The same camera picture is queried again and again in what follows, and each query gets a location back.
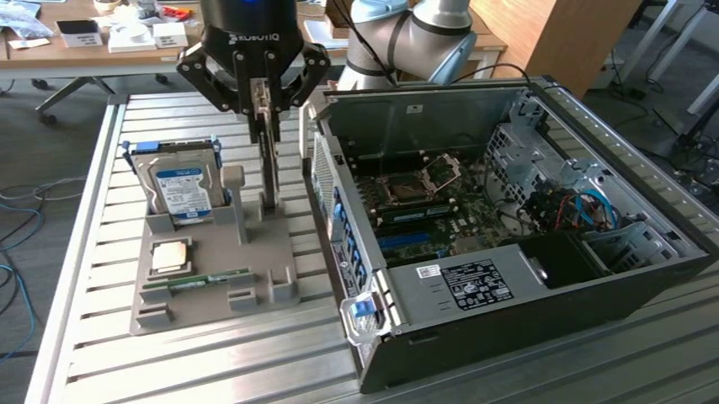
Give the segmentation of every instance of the power supply label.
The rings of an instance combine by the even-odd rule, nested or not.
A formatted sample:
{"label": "power supply label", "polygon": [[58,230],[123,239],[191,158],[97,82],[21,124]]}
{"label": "power supply label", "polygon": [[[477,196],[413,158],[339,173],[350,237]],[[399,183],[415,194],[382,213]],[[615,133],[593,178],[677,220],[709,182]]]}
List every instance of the power supply label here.
{"label": "power supply label", "polygon": [[442,268],[442,276],[462,310],[515,297],[491,259]]}

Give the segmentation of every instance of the white label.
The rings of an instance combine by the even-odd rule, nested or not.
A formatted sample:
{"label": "white label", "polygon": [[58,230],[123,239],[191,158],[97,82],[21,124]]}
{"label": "white label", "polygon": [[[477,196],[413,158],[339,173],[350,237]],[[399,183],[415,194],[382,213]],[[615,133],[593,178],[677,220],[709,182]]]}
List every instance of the white label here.
{"label": "white label", "polygon": [[425,109],[423,105],[409,105],[407,106],[407,113],[409,114],[422,114],[423,109]]}
{"label": "white label", "polygon": [[207,216],[213,205],[207,189],[201,185],[205,178],[203,170],[201,168],[167,170],[158,172],[157,176],[170,214],[182,219]]}
{"label": "white label", "polygon": [[187,284],[177,284],[174,286],[170,286],[171,290],[186,290],[186,289],[197,289],[206,286],[206,283],[203,280],[198,280],[197,282],[189,282]]}
{"label": "white label", "polygon": [[441,213],[447,213],[453,207],[451,206],[443,206],[439,208],[431,208],[427,210],[427,215],[439,215]]}
{"label": "white label", "polygon": [[34,48],[37,46],[43,46],[50,44],[50,40],[46,38],[42,38],[39,40],[10,40],[9,44],[11,44],[13,49],[26,49],[26,48]]}
{"label": "white label", "polygon": [[414,219],[422,219],[425,217],[425,212],[422,213],[415,213],[413,215],[405,215],[405,216],[398,216],[393,222],[395,221],[411,221]]}
{"label": "white label", "polygon": [[431,276],[439,276],[442,275],[442,271],[439,269],[439,265],[430,265],[427,267],[418,267],[417,273],[419,274],[421,278],[430,278]]}

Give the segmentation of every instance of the blue ram slot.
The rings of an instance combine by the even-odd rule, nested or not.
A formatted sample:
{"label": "blue ram slot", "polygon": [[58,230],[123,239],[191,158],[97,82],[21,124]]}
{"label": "blue ram slot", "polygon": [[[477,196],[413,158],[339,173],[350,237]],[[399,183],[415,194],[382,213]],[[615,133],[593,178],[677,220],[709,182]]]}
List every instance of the blue ram slot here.
{"label": "blue ram slot", "polygon": [[410,244],[418,244],[421,242],[430,241],[430,233],[413,233],[402,236],[383,237],[378,240],[381,243],[381,249],[387,250],[390,248],[406,247]]}

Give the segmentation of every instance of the blue latch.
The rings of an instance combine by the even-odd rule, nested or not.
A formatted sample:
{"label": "blue latch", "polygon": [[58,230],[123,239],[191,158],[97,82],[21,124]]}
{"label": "blue latch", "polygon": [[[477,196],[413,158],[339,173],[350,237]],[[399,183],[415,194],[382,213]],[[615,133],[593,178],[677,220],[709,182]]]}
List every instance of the blue latch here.
{"label": "blue latch", "polygon": [[353,312],[353,315],[355,318],[371,316],[374,313],[378,312],[378,309],[374,307],[374,303],[371,300],[363,300],[357,302],[351,308],[350,311]]}
{"label": "blue latch", "polygon": [[159,141],[142,141],[135,147],[137,153],[155,153],[161,150]]}

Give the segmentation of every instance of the floor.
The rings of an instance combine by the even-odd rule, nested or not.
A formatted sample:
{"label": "floor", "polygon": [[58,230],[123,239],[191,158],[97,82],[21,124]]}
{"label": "floor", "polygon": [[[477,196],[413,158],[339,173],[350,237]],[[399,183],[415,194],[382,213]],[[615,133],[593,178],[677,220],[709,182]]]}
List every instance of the floor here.
{"label": "floor", "polygon": [[[617,55],[621,58],[629,56],[646,29],[647,26],[642,25],[641,29],[630,30],[625,34],[617,48]],[[643,69],[650,65],[653,57],[654,53],[642,61],[637,76],[627,82],[629,86],[641,83]],[[685,119],[691,118],[683,115],[682,111],[694,101],[718,70],[719,56],[690,46],[662,79],[666,93],[650,92],[642,104],[647,108],[670,110]],[[58,87],[67,81],[49,82]],[[153,76],[109,79],[109,84],[119,93],[191,90],[190,85],[177,75],[170,75],[170,82],[167,86],[161,85]],[[7,85],[7,82],[0,83],[3,88],[7,88]],[[0,97],[0,189],[19,184],[47,183],[59,178],[82,176],[87,172],[107,97],[98,87],[87,86],[67,102],[53,109],[61,122],[54,127],[46,127],[38,121],[33,108],[47,95],[49,92],[33,88],[30,82],[25,80],[18,81],[13,91]],[[586,97],[586,103],[610,124],[642,112],[606,92],[591,92]],[[671,131],[657,124],[657,119],[651,115],[623,125],[621,132],[634,141],[649,143],[671,136]],[[719,134],[719,116],[712,121],[709,133]],[[58,188],[54,195],[74,193],[81,186],[74,183]],[[29,201],[17,206],[35,207],[38,202]],[[53,304],[78,204],[78,199],[47,203],[46,224],[39,235],[10,251],[26,277],[33,302],[43,319],[47,318]],[[26,219],[26,215],[27,213],[0,210],[0,235]],[[0,302],[7,301],[10,294],[11,288],[3,287]],[[9,352],[29,332],[29,315],[21,299],[0,316],[0,330],[3,330],[0,352]],[[7,363],[0,364],[0,402],[10,404],[23,402],[35,361],[33,351],[39,348],[41,336],[42,328],[23,349],[31,356],[10,359]]]}

